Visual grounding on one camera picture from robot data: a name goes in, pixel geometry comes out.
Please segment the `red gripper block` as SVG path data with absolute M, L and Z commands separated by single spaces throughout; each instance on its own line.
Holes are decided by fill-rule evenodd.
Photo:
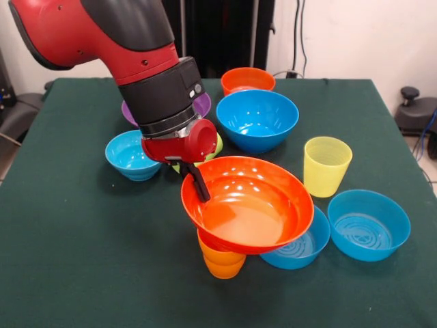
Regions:
M 203 162 L 215 152 L 217 143 L 216 127 L 207 119 L 196 119 L 182 130 L 167 135 L 141 139 L 143 151 L 151 160 L 161 163 L 181 161 L 180 174 L 183 178 L 192 176 L 201 202 L 209 201 L 211 196 L 201 171 L 194 163 Z

